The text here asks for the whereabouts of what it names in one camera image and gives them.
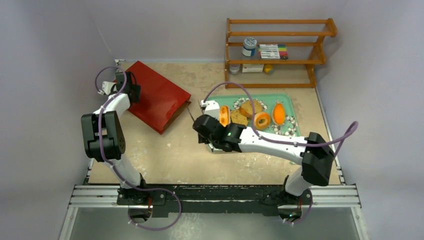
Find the brown crusty fake bread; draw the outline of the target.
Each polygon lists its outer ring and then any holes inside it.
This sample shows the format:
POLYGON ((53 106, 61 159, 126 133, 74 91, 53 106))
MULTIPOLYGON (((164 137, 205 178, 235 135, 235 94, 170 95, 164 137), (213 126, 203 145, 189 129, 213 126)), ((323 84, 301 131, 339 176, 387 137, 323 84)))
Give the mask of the brown crusty fake bread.
POLYGON ((257 99, 254 99, 253 102, 251 102, 250 100, 247 100, 241 104, 238 110, 240 111, 242 115, 244 115, 245 117, 251 120, 253 116, 253 110, 255 113, 262 112, 263 106, 257 99))

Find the red paper bag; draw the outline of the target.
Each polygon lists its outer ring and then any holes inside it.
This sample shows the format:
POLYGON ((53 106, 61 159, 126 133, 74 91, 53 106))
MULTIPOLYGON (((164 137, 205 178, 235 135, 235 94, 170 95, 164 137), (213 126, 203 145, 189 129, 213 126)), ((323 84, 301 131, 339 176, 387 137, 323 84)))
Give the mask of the red paper bag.
POLYGON ((191 94, 140 61, 125 72, 128 111, 162 135, 191 103, 191 94))

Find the round pale fake bun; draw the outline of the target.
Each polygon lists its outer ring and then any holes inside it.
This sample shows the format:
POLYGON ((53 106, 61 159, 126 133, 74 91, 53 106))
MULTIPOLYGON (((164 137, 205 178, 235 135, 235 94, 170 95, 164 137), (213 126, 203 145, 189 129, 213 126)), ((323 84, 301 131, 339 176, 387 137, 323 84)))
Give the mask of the round pale fake bun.
POLYGON ((261 111, 254 115, 253 126, 257 130, 264 130, 271 124, 271 117, 267 112, 261 111))

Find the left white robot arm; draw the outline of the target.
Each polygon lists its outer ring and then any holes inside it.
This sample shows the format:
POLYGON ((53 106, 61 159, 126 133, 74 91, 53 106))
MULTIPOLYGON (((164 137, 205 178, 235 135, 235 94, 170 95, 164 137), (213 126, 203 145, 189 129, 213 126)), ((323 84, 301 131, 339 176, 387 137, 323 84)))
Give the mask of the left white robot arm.
POLYGON ((115 74, 115 82, 103 82, 100 94, 107 100, 93 113, 81 116, 84 150, 88 158, 107 166, 118 179, 121 189, 138 205, 146 203, 149 191, 143 176, 125 155, 126 140, 120 117, 140 101, 141 86, 131 71, 115 74))

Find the orange fake bread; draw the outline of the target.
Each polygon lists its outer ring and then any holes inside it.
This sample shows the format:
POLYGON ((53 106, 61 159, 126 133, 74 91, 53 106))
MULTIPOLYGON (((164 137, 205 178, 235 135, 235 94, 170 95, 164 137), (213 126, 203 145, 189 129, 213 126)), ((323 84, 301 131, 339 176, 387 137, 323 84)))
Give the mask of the orange fake bread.
POLYGON ((286 111, 282 103, 278 101, 276 102, 272 110, 271 118, 276 125, 281 126, 284 124, 286 119, 286 111))

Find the round brown fake bread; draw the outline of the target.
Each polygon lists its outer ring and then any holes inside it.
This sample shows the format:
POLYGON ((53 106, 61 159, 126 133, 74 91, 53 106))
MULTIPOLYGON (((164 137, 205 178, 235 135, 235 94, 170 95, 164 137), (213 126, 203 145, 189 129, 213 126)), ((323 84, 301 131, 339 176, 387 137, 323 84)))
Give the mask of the round brown fake bread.
POLYGON ((249 123, 249 120, 246 116, 241 114, 241 112, 238 109, 234 109, 230 111, 230 119, 231 122, 234 124, 240 124, 247 126, 249 123))

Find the long glazed fake bread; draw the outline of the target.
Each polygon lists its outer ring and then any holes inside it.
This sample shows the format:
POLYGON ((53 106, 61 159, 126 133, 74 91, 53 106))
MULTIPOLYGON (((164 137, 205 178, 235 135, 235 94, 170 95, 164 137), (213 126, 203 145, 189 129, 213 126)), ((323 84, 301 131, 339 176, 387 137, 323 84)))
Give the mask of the long glazed fake bread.
POLYGON ((220 106, 218 121, 224 127, 231 123, 231 111, 227 105, 220 106))

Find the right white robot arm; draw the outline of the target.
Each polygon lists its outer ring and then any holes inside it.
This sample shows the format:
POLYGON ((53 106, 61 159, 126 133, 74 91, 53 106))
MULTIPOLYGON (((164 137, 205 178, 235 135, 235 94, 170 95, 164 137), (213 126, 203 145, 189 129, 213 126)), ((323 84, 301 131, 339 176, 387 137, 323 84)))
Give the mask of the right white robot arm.
POLYGON ((307 137, 289 137, 263 131, 255 132, 252 127, 230 123, 223 126, 214 117, 203 114, 193 123, 198 142, 211 144, 224 152, 261 153, 294 162, 299 168, 284 181, 280 196, 288 204, 294 203, 311 186, 329 185, 334 152, 322 136, 310 132, 307 137))

